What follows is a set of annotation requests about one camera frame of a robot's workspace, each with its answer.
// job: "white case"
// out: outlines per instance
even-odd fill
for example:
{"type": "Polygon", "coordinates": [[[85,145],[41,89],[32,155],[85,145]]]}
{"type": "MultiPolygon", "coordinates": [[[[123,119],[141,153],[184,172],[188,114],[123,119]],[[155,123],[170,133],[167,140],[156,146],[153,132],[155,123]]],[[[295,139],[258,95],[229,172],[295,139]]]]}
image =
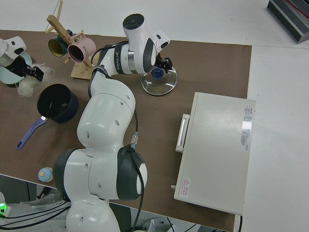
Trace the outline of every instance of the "white case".
{"type": "Polygon", "coordinates": [[[255,101],[195,93],[174,198],[242,215],[255,101]]]}

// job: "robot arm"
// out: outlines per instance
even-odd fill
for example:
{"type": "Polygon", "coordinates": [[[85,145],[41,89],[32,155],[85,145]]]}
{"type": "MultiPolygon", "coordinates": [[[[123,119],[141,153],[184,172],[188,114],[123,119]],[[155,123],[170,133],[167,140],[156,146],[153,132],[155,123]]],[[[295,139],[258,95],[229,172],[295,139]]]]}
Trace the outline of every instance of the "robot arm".
{"type": "Polygon", "coordinates": [[[42,81],[44,73],[38,67],[27,65],[25,59],[20,56],[25,49],[26,45],[19,36],[8,40],[0,39],[0,67],[5,67],[18,76],[29,75],[42,81]]]}
{"type": "Polygon", "coordinates": [[[147,168],[131,145],[123,139],[135,112],[132,91],[115,74],[147,73],[160,60],[159,52],[169,44],[161,31],[152,31],[146,19],[132,14],[123,22],[128,43],[104,47],[89,82],[90,100],[80,119],[77,135],[85,149],[65,151],[55,162],[53,175],[63,198],[71,201],[67,231],[119,232],[108,200],[134,200],[143,192],[147,168]]]}

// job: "brown table mat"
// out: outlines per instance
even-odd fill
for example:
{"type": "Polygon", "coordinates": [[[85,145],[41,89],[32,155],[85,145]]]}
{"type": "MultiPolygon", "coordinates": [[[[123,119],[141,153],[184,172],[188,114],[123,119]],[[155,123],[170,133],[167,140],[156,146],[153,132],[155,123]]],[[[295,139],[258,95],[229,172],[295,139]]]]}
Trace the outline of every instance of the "brown table mat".
{"type": "MultiPolygon", "coordinates": [[[[81,114],[88,102],[88,81],[70,77],[74,63],[63,64],[68,57],[56,58],[48,49],[47,42],[53,33],[33,31],[0,30],[0,38],[20,36],[26,43],[26,52],[36,63],[45,63],[55,70],[54,83],[68,86],[78,97],[80,107],[69,122],[56,123],[49,120],[38,128],[21,150],[15,146],[28,128],[40,117],[36,101],[45,87],[38,87],[32,97],[22,97],[17,89],[0,83],[0,174],[42,184],[38,171],[52,167],[58,155],[67,148],[83,147],[77,138],[76,129],[81,114]]],[[[91,35],[97,48],[105,44],[123,41],[121,37],[91,35]]],[[[209,227],[232,231],[234,215],[185,203],[173,199],[181,153],[175,152],[183,113],[191,112],[194,92],[205,92],[231,97],[246,98],[251,46],[171,41],[161,56],[170,57],[178,74],[178,83],[169,94],[154,97],[141,87],[141,75],[116,75],[114,79],[124,82],[136,98],[139,117],[139,152],[148,169],[143,210],[178,218],[209,227]]],[[[124,139],[130,143],[135,129],[131,121],[124,139]]],[[[135,201],[114,201],[138,208],[135,201]]]]}

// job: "warning label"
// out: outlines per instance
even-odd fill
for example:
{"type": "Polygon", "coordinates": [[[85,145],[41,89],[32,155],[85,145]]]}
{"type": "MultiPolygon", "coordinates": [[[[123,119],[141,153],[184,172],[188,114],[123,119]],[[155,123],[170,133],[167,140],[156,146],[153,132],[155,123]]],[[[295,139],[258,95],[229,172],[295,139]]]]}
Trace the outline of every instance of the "warning label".
{"type": "Polygon", "coordinates": [[[190,181],[191,180],[189,178],[183,178],[181,193],[180,193],[181,197],[187,197],[188,196],[190,181]]]}
{"type": "Polygon", "coordinates": [[[249,150],[250,148],[250,134],[252,130],[252,116],[253,116],[253,108],[249,105],[244,109],[244,116],[242,122],[242,131],[241,131],[241,149],[249,150]]]}

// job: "wire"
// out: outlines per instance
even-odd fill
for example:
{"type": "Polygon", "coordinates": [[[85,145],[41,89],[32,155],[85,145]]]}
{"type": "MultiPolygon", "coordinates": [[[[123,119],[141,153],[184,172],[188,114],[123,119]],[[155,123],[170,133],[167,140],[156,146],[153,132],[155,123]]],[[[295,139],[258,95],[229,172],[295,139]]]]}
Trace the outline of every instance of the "wire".
{"type": "Polygon", "coordinates": [[[240,216],[240,223],[239,223],[238,232],[241,232],[241,227],[242,227],[242,216],[240,216]]]}
{"type": "Polygon", "coordinates": [[[32,213],[32,214],[26,214],[26,215],[21,215],[21,216],[16,216],[16,217],[6,217],[2,214],[0,214],[0,218],[4,218],[4,219],[15,219],[15,218],[23,218],[23,217],[28,217],[28,216],[32,216],[32,215],[35,215],[35,214],[41,214],[41,213],[45,213],[45,212],[48,212],[48,211],[51,211],[53,209],[56,209],[60,206],[63,206],[64,204],[66,204],[66,202],[60,204],[60,205],[57,205],[56,207],[54,208],[51,208],[51,209],[47,209],[47,210],[44,210],[44,211],[40,211],[40,212],[36,212],[36,213],[32,213]]]}
{"type": "MultiPolygon", "coordinates": [[[[71,206],[67,206],[67,207],[62,208],[62,209],[69,209],[70,207],[71,207],[71,206]]],[[[20,220],[20,221],[14,221],[14,222],[11,222],[11,223],[8,223],[8,224],[5,224],[5,225],[1,225],[1,226],[8,226],[8,225],[12,225],[12,224],[15,224],[15,223],[18,223],[18,222],[23,222],[23,221],[28,221],[28,220],[31,220],[31,219],[39,218],[39,217],[46,216],[46,215],[48,215],[48,214],[51,214],[51,213],[57,212],[57,211],[62,210],[62,209],[56,209],[55,211],[48,212],[47,214],[42,214],[42,215],[39,215],[39,216],[35,216],[35,217],[31,217],[31,218],[27,218],[27,219],[20,220]]]]}
{"type": "Polygon", "coordinates": [[[140,183],[141,183],[140,205],[139,205],[139,209],[137,211],[137,215],[136,215],[136,218],[135,218],[132,230],[131,230],[133,232],[135,230],[137,221],[138,221],[139,216],[140,216],[141,207],[143,205],[143,199],[144,199],[144,180],[143,180],[143,177],[141,176],[140,169],[137,167],[137,164],[136,164],[136,161],[135,161],[135,158],[134,158],[134,155],[133,155],[134,149],[131,148],[130,146],[129,146],[129,149],[131,150],[131,157],[133,159],[134,167],[135,167],[135,169],[136,169],[136,171],[138,173],[138,176],[140,178],[140,183]]]}
{"type": "Polygon", "coordinates": [[[44,219],[44,220],[42,220],[42,221],[37,221],[37,222],[31,223],[31,224],[28,224],[28,225],[24,225],[24,226],[16,226],[16,227],[8,227],[8,228],[7,228],[7,227],[0,226],[0,230],[7,230],[7,231],[9,231],[9,230],[18,230],[18,229],[27,228],[27,227],[30,227],[30,226],[35,226],[35,225],[41,224],[41,223],[43,223],[43,222],[46,222],[46,221],[48,221],[48,220],[50,220],[50,219],[52,219],[52,218],[58,216],[59,214],[61,214],[61,213],[63,213],[64,211],[68,210],[69,208],[70,208],[70,207],[68,206],[68,207],[64,208],[63,210],[61,210],[60,212],[56,213],[55,215],[52,215],[51,217],[48,217],[48,218],[46,218],[46,219],[44,219]]]}
{"type": "Polygon", "coordinates": [[[134,116],[135,116],[135,131],[138,132],[139,131],[139,120],[137,118],[136,110],[134,110],[134,116]]]}
{"type": "Polygon", "coordinates": [[[98,52],[103,51],[103,50],[109,50],[109,49],[115,48],[116,45],[119,45],[119,44],[125,45],[125,44],[127,44],[127,43],[128,43],[128,41],[121,41],[121,42],[118,42],[118,43],[116,43],[116,44],[113,44],[113,45],[106,45],[105,47],[98,49],[98,50],[92,55],[91,60],[90,60],[90,63],[91,63],[92,65],[94,65],[94,64],[93,64],[93,57],[95,57],[95,55],[96,55],[98,52]]]}
{"type": "Polygon", "coordinates": [[[175,232],[175,231],[174,231],[174,228],[173,228],[173,225],[172,225],[172,223],[171,223],[171,221],[169,220],[168,217],[167,217],[167,219],[168,219],[168,221],[169,221],[170,227],[172,228],[173,232],[175,232]]]}
{"type": "Polygon", "coordinates": [[[189,229],[185,230],[184,232],[189,231],[190,229],[192,229],[192,228],[195,227],[195,226],[196,226],[196,224],[194,224],[193,226],[191,226],[189,229]]]}
{"type": "Polygon", "coordinates": [[[27,192],[28,192],[28,201],[30,201],[29,184],[27,181],[26,181],[26,185],[27,185],[27,192]]]}

